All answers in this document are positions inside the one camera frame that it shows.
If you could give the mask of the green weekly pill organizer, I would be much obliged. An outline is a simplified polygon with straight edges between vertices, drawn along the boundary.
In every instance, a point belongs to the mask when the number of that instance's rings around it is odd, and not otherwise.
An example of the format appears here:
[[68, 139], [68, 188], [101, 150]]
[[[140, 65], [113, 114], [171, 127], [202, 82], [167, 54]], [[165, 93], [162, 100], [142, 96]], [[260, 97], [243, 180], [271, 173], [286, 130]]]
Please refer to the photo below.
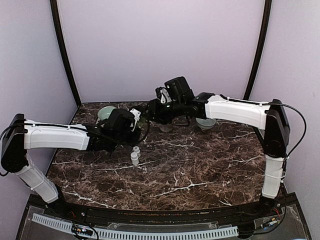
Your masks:
[[138, 126], [141, 127], [145, 124], [146, 119], [144, 117], [141, 117], [140, 120], [138, 121]]

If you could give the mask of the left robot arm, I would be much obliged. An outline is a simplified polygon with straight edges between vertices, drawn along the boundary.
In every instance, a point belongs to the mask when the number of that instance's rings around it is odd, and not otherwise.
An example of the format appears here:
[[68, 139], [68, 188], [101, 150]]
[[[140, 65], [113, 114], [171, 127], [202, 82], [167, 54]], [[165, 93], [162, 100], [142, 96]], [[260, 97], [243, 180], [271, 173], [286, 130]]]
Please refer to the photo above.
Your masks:
[[141, 112], [135, 108], [115, 108], [107, 119], [97, 124], [42, 123], [16, 114], [9, 127], [0, 135], [2, 141], [0, 163], [7, 174], [18, 176], [36, 192], [60, 218], [71, 213], [64, 195], [56, 184], [33, 163], [27, 151], [31, 149], [73, 149], [78, 151], [107, 151], [117, 146], [135, 146], [140, 142], [137, 127]]

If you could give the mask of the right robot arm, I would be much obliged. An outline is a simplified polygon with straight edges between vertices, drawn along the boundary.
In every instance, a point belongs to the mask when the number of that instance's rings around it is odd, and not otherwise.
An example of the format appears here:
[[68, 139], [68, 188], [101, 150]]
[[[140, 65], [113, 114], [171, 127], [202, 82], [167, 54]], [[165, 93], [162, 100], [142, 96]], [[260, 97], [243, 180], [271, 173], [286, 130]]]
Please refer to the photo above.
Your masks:
[[260, 140], [266, 159], [261, 191], [264, 199], [255, 205], [255, 213], [266, 217], [273, 211], [272, 199], [279, 192], [290, 137], [290, 125], [281, 101], [256, 102], [208, 92], [194, 95], [183, 76], [165, 82], [155, 92], [157, 97], [149, 101], [146, 111], [156, 123], [170, 124], [176, 117], [187, 116], [236, 122], [264, 132]]

